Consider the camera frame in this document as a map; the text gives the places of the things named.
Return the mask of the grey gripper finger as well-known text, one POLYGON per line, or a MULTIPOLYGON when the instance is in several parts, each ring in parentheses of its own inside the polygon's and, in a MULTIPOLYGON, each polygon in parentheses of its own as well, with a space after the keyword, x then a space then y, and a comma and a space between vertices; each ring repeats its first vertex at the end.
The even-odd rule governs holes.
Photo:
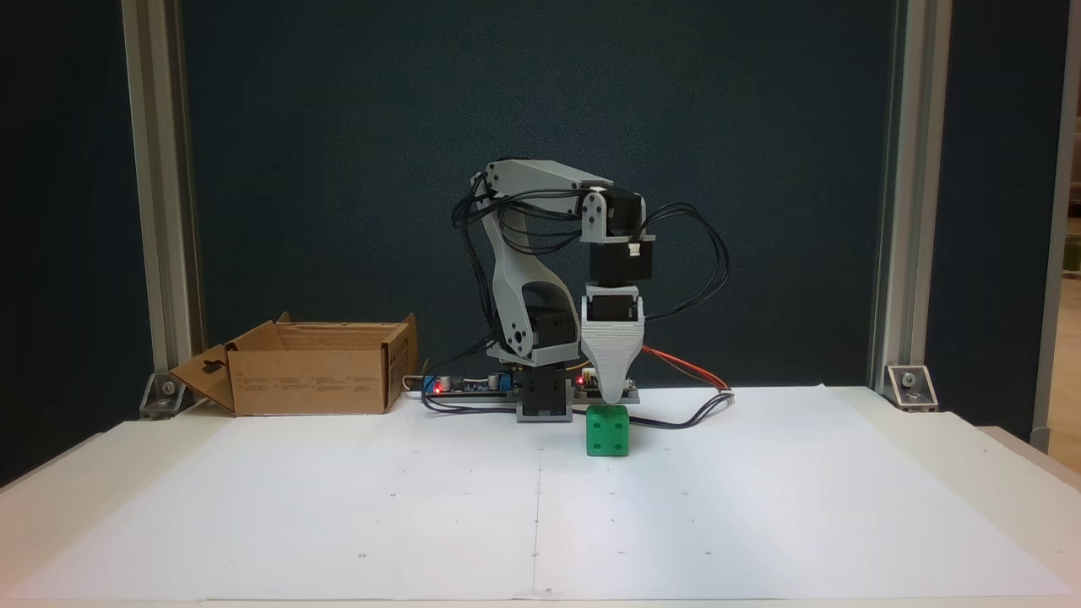
POLYGON ((645 322, 583 322, 582 351, 591 361, 601 397, 618 404, 630 366, 644 346, 645 322))

